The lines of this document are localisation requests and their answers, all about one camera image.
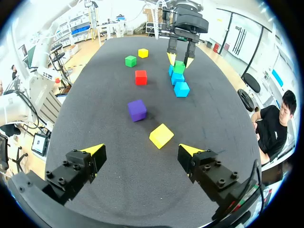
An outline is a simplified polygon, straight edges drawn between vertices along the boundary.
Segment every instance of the black t-shirt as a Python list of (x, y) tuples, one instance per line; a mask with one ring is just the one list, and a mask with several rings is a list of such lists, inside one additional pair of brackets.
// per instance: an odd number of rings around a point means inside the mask
[(260, 135), (258, 145), (267, 153), (272, 161), (282, 150), (287, 138), (287, 127), (280, 124), (280, 110), (271, 105), (261, 110), (261, 118), (257, 121), (256, 132)]
[(13, 74), (11, 75), (13, 80), (16, 78), (16, 74), (17, 74), (17, 71), (16, 72), (13, 72)]

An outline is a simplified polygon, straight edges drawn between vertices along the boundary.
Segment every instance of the purple cube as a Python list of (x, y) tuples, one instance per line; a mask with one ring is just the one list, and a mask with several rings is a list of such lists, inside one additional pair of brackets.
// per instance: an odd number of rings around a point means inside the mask
[(128, 107), (133, 122), (146, 118), (147, 109), (142, 100), (132, 101), (128, 103)]

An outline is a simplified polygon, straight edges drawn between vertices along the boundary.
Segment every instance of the green cube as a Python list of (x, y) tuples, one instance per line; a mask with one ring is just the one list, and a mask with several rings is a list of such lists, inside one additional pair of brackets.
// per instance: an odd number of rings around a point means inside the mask
[(185, 70), (186, 66), (184, 64), (184, 62), (182, 61), (175, 61), (175, 65), (174, 65), (174, 68), (173, 68), (173, 71), (174, 73), (176, 74), (183, 74), (184, 73), (184, 70)]
[(125, 58), (125, 65), (127, 67), (133, 67), (137, 64), (136, 57), (135, 56), (128, 56)]

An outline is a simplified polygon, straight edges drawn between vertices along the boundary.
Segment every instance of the screw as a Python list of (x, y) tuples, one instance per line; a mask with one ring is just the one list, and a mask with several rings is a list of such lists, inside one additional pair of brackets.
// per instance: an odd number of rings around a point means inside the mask
[(48, 178), (53, 178), (53, 174), (51, 171), (46, 171), (46, 175)]
[(204, 170), (205, 170), (205, 171), (208, 171), (210, 168), (211, 168), (210, 165), (205, 165), (205, 166), (204, 166)]
[(237, 177), (238, 177), (238, 172), (232, 172), (232, 174), (231, 174), (231, 176), (230, 176), (230, 178), (232, 178), (232, 179), (236, 179)]
[(226, 182), (225, 182), (224, 179), (219, 179), (218, 182), (217, 182), (218, 186), (220, 186), (220, 187), (223, 187), (225, 183)]
[(219, 166), (221, 166), (221, 164), (222, 164), (221, 161), (217, 161), (217, 162), (215, 163), (215, 166), (219, 167)]
[(58, 183), (59, 183), (60, 185), (65, 185), (65, 184), (66, 184), (66, 180), (63, 179), (62, 177), (60, 177), (60, 178), (58, 179)]
[(62, 164), (63, 166), (68, 166), (68, 161), (63, 161)]
[(78, 171), (78, 170), (80, 170), (80, 166), (79, 165), (73, 165), (73, 169), (75, 170), (75, 171)]

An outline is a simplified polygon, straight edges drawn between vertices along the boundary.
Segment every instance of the yellow cube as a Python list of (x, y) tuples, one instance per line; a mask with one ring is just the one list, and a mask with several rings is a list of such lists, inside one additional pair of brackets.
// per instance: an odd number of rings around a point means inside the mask
[(172, 137), (174, 134), (172, 131), (169, 130), (166, 125), (161, 124), (157, 127), (154, 131), (150, 133), (149, 139), (154, 143), (154, 145), (160, 149), (163, 147)]
[(147, 49), (138, 49), (138, 56), (140, 58), (147, 58), (148, 57), (148, 54), (149, 54), (149, 51)]

